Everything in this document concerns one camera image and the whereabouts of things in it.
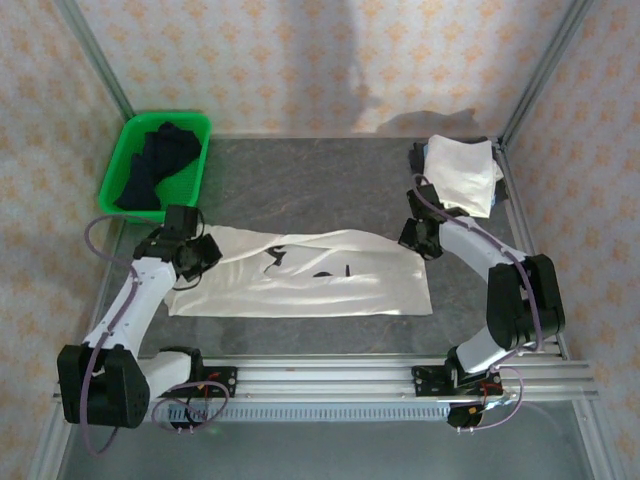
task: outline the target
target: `white fabric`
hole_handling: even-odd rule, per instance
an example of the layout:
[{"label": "white fabric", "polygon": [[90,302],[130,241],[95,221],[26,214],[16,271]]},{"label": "white fabric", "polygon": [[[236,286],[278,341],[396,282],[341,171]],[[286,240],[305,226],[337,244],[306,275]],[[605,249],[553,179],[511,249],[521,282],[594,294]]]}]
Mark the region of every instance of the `white fabric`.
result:
[{"label": "white fabric", "polygon": [[[165,297],[169,315],[337,317],[432,313],[422,258],[378,235],[358,230],[276,235],[221,226],[207,226],[205,231],[213,236],[223,258],[202,276],[196,288],[172,291]],[[279,266],[274,264],[278,256]],[[314,277],[321,272],[331,276]]]},{"label": "white fabric", "polygon": [[502,170],[493,159],[491,141],[469,145],[434,135],[424,159],[424,176],[433,183],[445,208],[462,207],[472,217],[488,218]]}]

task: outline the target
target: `gray table surface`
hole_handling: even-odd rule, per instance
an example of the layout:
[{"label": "gray table surface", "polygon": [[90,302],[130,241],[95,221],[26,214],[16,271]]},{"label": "gray table surface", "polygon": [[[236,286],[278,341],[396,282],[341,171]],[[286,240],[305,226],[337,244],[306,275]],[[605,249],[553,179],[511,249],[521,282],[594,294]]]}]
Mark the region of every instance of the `gray table surface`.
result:
[{"label": "gray table surface", "polygon": [[[198,206],[209,224],[282,234],[352,228],[397,240],[410,216],[410,147],[408,139],[212,139]],[[513,245],[504,204],[479,223]],[[117,254],[130,258],[149,231],[126,225]],[[104,307],[125,276],[112,269]],[[485,325],[486,284],[447,253],[427,263],[427,277],[433,305],[428,316],[169,317],[162,304],[140,353],[183,345],[206,356],[443,354]]]}]

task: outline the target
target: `green basket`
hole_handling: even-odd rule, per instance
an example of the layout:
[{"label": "green basket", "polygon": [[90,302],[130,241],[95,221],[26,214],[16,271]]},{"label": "green basket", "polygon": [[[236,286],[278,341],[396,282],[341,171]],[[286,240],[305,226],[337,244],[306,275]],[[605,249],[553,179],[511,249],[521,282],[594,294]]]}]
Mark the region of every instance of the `green basket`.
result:
[{"label": "green basket", "polygon": [[[162,205],[160,210],[131,211],[118,208],[114,202],[120,197],[129,179],[131,156],[134,153],[142,153],[145,134],[156,132],[164,122],[171,122],[183,130],[191,130],[195,133],[202,144],[200,157],[180,172],[165,178],[156,186],[156,194]],[[207,159],[211,128],[211,121],[206,115],[195,112],[152,112],[133,117],[123,127],[111,157],[111,163],[100,189],[100,208],[105,213],[127,213],[162,223],[167,205],[195,207],[200,195],[200,184]]]}]

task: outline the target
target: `folded white cloth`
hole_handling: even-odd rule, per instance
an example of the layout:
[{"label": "folded white cloth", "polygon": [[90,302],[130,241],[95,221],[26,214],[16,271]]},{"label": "folded white cloth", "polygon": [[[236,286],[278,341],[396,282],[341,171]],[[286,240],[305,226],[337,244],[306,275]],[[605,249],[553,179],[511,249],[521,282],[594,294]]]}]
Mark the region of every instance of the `folded white cloth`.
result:
[{"label": "folded white cloth", "polygon": [[197,287],[166,296],[169,315],[432,313],[422,258],[378,235],[358,230],[276,235],[221,226],[207,226],[205,231],[223,258]]},{"label": "folded white cloth", "polygon": [[445,208],[462,207],[472,217],[488,218],[502,170],[493,159],[491,141],[473,145],[440,135],[429,139],[424,176],[433,183]]}]

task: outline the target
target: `wall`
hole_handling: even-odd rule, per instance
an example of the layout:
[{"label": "wall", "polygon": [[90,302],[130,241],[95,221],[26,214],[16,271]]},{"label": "wall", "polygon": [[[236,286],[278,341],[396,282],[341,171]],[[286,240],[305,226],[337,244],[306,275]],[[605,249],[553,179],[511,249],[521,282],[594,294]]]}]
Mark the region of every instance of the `wall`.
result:
[{"label": "wall", "polygon": [[48,0],[0,4],[0,109],[0,478],[18,479],[88,326],[104,267],[82,230],[122,120]]},{"label": "wall", "polygon": [[555,259],[577,358],[595,362],[640,478],[640,5],[596,1],[509,152]]},{"label": "wall", "polygon": [[570,0],[79,0],[134,109],[232,135],[498,135]]}]

